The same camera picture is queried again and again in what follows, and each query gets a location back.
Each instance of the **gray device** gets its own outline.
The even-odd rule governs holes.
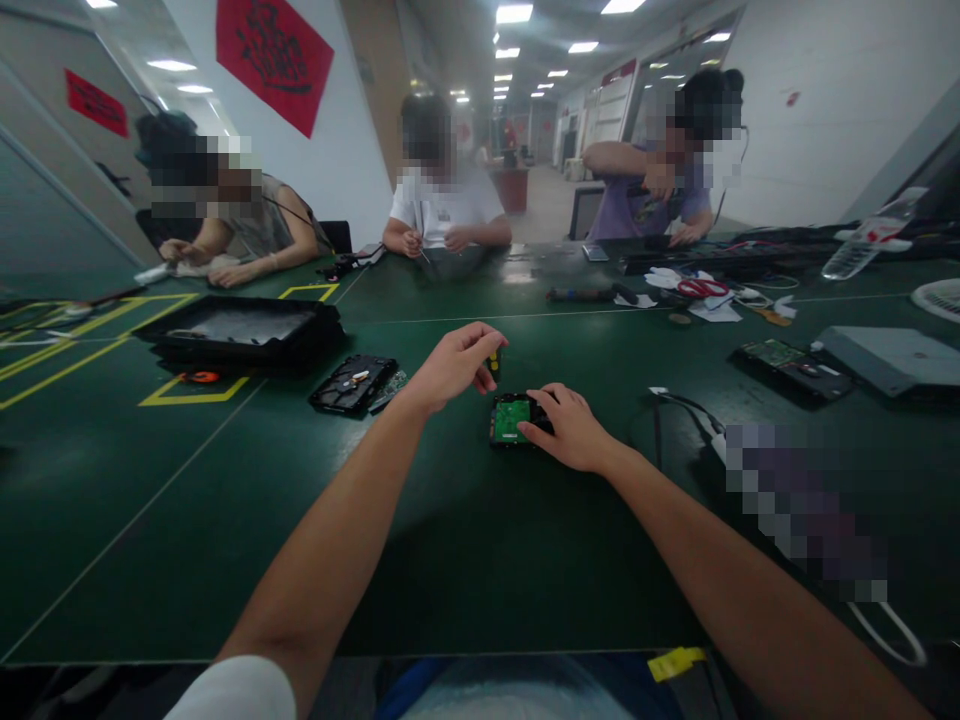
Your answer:
[[[817,342],[884,395],[960,403],[960,352],[917,330],[834,326]]]
[[[610,259],[599,245],[584,245],[583,254],[587,256],[587,260],[590,262],[606,262]]]

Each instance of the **door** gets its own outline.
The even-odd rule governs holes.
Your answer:
[[[0,56],[100,172],[118,179],[114,184],[128,212],[149,208],[150,181],[134,157],[139,145],[134,122],[147,109],[97,36],[0,11]],[[126,136],[70,107],[67,71],[119,102],[126,113],[120,124]]]

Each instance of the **yellow tag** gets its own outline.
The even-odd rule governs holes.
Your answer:
[[[656,682],[663,682],[677,675],[683,675],[693,667],[693,663],[707,659],[700,648],[683,648],[671,650],[666,655],[650,660],[647,665]]]

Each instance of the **red banner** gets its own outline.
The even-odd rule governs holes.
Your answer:
[[[129,137],[127,109],[123,104],[76,73],[69,70],[66,70],[66,73],[67,105],[98,125],[103,125],[110,132]]]
[[[217,3],[217,62],[307,137],[333,55],[286,0]]]

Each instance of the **scissors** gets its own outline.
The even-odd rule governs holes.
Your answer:
[[[708,297],[723,297],[730,292],[730,288],[716,280],[686,278],[677,285],[677,292],[686,297],[703,300]]]

